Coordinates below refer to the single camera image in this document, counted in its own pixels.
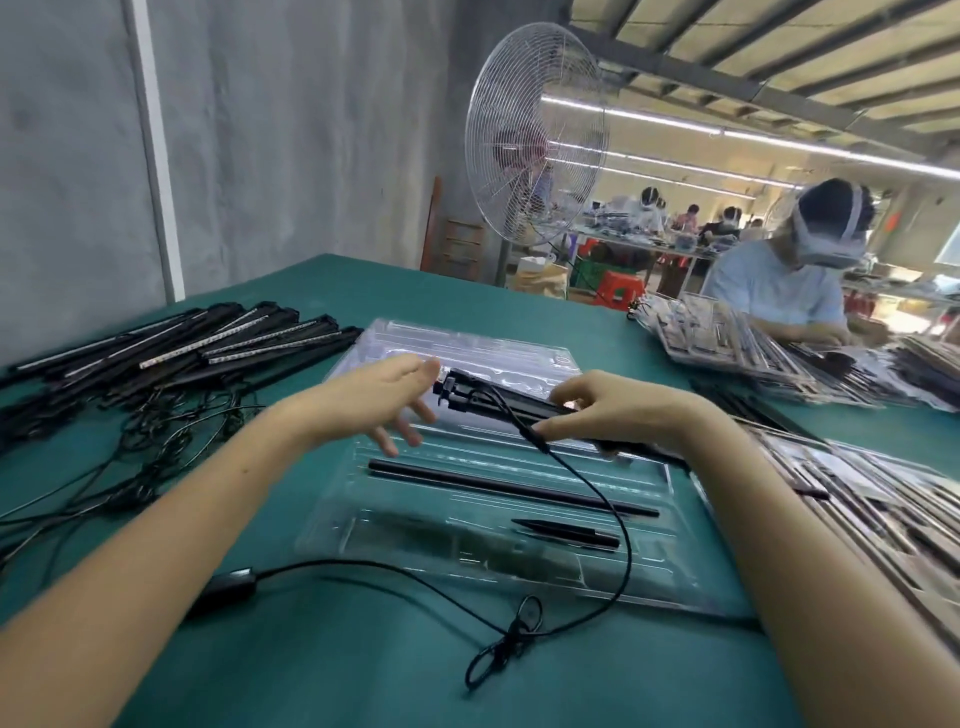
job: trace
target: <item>table surface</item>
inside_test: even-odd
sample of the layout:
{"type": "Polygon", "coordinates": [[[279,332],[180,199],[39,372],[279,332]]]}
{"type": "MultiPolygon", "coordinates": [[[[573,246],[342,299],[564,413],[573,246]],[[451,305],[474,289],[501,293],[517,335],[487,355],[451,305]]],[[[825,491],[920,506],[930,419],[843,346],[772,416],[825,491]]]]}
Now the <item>table surface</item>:
{"type": "MultiPolygon", "coordinates": [[[[583,370],[684,386],[651,337],[617,311],[479,283],[322,255],[233,288],[184,302],[274,300],[303,318],[329,313],[343,326],[377,317],[570,349],[583,370]]],[[[320,381],[331,363],[265,390],[264,401],[320,381]]],[[[924,408],[860,410],[779,403],[817,434],[918,460],[953,476],[957,420],[924,408]]],[[[96,413],[49,442],[0,463],[0,509],[37,495],[106,457],[121,418],[96,413]]],[[[332,444],[305,457],[224,561],[225,569],[296,560],[293,543],[342,456],[332,444]]],[[[677,502],[724,549],[689,481],[677,502]]],[[[62,550],[66,570],[116,527],[91,522],[62,550]]],[[[17,559],[0,588],[0,619],[35,593],[52,543],[17,559]]],[[[455,592],[501,623],[503,595],[455,592]]],[[[582,601],[550,603],[559,622],[582,601]]],[[[463,672],[492,635],[436,597],[390,574],[294,572],[254,601],[182,628],[122,714],[120,726],[570,726],[601,721],[651,726],[799,726],[801,720],[762,635],[630,606],[568,636],[535,645],[476,694],[463,672]]]]}
{"type": "Polygon", "coordinates": [[[909,289],[902,290],[897,286],[890,286],[886,288],[878,288],[866,283],[863,283],[860,280],[850,280],[850,279],[840,279],[840,285],[844,288],[847,288],[852,291],[857,291],[859,293],[873,293],[878,296],[886,296],[892,299],[906,299],[908,301],[925,301],[927,303],[932,303],[933,305],[960,305],[960,301],[954,299],[949,299],[946,296],[937,296],[936,294],[926,294],[911,292],[909,289]]]}

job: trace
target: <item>light blue shirt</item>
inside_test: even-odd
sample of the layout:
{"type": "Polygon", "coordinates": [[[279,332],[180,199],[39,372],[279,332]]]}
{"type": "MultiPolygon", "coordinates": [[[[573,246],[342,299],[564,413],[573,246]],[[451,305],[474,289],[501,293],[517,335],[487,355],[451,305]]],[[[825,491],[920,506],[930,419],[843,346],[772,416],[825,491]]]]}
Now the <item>light blue shirt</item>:
{"type": "Polygon", "coordinates": [[[817,265],[793,270],[766,240],[740,243],[720,255],[702,293],[775,324],[847,325],[840,271],[817,265]]]}

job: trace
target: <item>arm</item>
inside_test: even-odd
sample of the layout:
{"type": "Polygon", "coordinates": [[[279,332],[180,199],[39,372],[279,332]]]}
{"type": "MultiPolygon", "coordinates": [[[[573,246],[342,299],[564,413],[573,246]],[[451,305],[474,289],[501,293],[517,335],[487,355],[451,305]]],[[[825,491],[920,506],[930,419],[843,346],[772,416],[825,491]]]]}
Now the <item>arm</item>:
{"type": "Polygon", "coordinates": [[[653,442],[690,463],[810,725],[960,725],[960,666],[723,412],[688,392],[600,372],[552,397],[585,408],[537,425],[548,440],[653,442]]]}
{"type": "Polygon", "coordinates": [[[0,725],[110,725],[207,579],[305,452],[369,432],[388,455],[398,415],[439,371],[412,354],[294,395],[244,427],[0,632],[0,725]]]}
{"type": "Polygon", "coordinates": [[[764,319],[758,319],[756,316],[751,316],[750,323],[783,344],[796,341],[807,342],[809,344],[840,345],[851,344],[854,340],[846,327],[824,322],[796,325],[778,324],[775,321],[766,321],[764,319]]]}

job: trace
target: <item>clear plastic tray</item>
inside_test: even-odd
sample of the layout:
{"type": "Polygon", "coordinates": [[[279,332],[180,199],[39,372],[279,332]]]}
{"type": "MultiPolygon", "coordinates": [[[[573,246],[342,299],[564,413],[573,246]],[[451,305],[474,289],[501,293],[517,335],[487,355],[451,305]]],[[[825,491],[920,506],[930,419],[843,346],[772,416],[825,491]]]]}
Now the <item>clear plastic tray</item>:
{"type": "MultiPolygon", "coordinates": [[[[449,369],[460,369],[543,400],[555,386],[581,373],[566,349],[376,319],[327,378],[402,353],[440,359],[444,366],[441,377],[449,369]]],[[[423,399],[443,422],[492,427],[504,432],[515,430],[509,423],[441,408],[437,398],[430,394],[423,399]]]]}
{"type": "MultiPolygon", "coordinates": [[[[479,475],[530,488],[577,495],[591,491],[524,441],[495,431],[466,436],[432,428],[411,449],[398,442],[396,462],[479,475]]],[[[655,517],[624,518],[634,566],[622,599],[716,617],[749,619],[754,610],[735,583],[715,578],[703,546],[674,503],[669,471],[641,458],[607,460],[577,449],[557,450],[609,499],[653,509],[655,517]]],[[[309,558],[368,559],[460,583],[525,593],[566,590],[609,597],[626,568],[623,534],[611,513],[538,497],[395,480],[372,473],[379,450],[357,440],[319,500],[297,550],[309,558]],[[513,519],[540,519],[594,528],[621,540],[617,549],[576,545],[530,533],[513,519]]]]}

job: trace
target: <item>ceiling light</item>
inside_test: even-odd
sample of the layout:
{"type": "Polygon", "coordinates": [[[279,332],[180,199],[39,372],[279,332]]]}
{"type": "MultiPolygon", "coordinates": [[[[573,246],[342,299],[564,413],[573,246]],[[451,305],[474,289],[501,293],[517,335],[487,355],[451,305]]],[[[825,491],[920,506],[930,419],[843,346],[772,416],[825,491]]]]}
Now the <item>ceiling light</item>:
{"type": "Polygon", "coordinates": [[[610,116],[622,116],[628,119],[635,119],[636,121],[646,121],[651,124],[662,124],[668,127],[675,127],[677,129],[686,129],[691,132],[700,132],[708,133],[711,136],[728,136],[732,139],[743,139],[745,141],[755,141],[760,144],[770,144],[775,147],[782,147],[784,149],[796,149],[801,152],[810,152],[812,154],[824,155],[826,157],[839,157],[841,159],[850,159],[852,161],[860,161],[866,164],[874,164],[880,167],[892,167],[893,169],[901,169],[906,172],[916,172],[917,174],[929,175],[930,177],[938,177],[941,180],[952,180],[955,182],[960,182],[960,170],[951,169],[949,167],[941,167],[936,164],[925,164],[923,162],[912,162],[912,161],[900,161],[899,159],[890,159],[887,157],[878,157],[876,155],[864,155],[857,152],[849,152],[846,149],[840,149],[838,147],[828,147],[822,144],[814,144],[810,142],[795,141],[793,139],[782,139],[778,136],[769,136],[767,134],[761,133],[752,133],[752,132],[738,132],[733,129],[727,129],[726,127],[715,127],[708,124],[695,124],[691,122],[682,121],[681,119],[675,119],[671,116],[660,116],[658,114],[650,113],[640,113],[636,111],[628,111],[626,109],[604,109],[603,107],[598,107],[594,104],[584,104],[579,101],[573,101],[570,99],[562,99],[557,96],[541,96],[543,102],[547,104],[558,104],[560,106],[569,107],[571,109],[580,109],[583,111],[606,111],[610,116]]]}
{"type": "Polygon", "coordinates": [[[668,127],[677,129],[687,129],[691,132],[720,134],[723,132],[720,127],[712,127],[706,124],[697,124],[692,121],[683,121],[675,119],[672,116],[659,116],[657,114],[642,113],[640,111],[627,111],[626,109],[603,109],[594,104],[584,104],[573,99],[562,99],[559,96],[541,96],[541,101],[547,104],[557,104],[570,109],[580,109],[581,111],[606,111],[610,116],[622,116],[625,119],[635,119],[636,121],[649,121],[653,124],[665,124],[668,127]]]}
{"type": "Polygon", "coordinates": [[[707,187],[703,184],[693,184],[692,182],[680,182],[678,180],[669,180],[666,177],[654,177],[653,175],[641,175],[639,172],[631,172],[626,169],[615,169],[614,167],[598,167],[596,164],[584,164],[581,161],[570,161],[569,159],[560,159],[556,157],[547,157],[550,161],[558,161],[561,164],[573,164],[578,167],[589,167],[590,169],[602,169],[604,172],[614,172],[617,175],[629,175],[639,177],[642,180],[653,180],[654,182],[667,182],[669,184],[678,184],[681,187],[693,187],[693,189],[703,189],[706,192],[716,192],[718,195],[727,195],[728,197],[739,197],[741,200],[755,200],[753,195],[745,195],[742,192],[731,192],[729,189],[720,187],[707,187]]]}
{"type": "MultiPolygon", "coordinates": [[[[590,149],[589,147],[582,147],[578,144],[564,144],[561,141],[551,141],[550,144],[553,144],[558,147],[567,147],[569,149],[582,149],[585,152],[593,152],[600,154],[598,149],[590,149]]],[[[640,157],[639,155],[628,155],[623,152],[607,152],[608,157],[616,157],[620,159],[630,159],[631,161],[641,161],[646,164],[661,164],[665,167],[675,167],[677,169],[688,169],[691,172],[697,172],[702,175],[716,175],[717,177],[729,177],[732,180],[742,180],[744,182],[759,182],[760,184],[769,184],[772,187],[780,187],[782,189],[803,189],[801,184],[791,184],[790,182],[781,182],[780,180],[770,180],[766,177],[751,177],[750,175],[741,175],[739,172],[728,172],[723,169],[710,169],[709,167],[699,167],[696,164],[680,164],[677,161],[669,161],[667,159],[657,159],[655,157],[640,157]]]]}

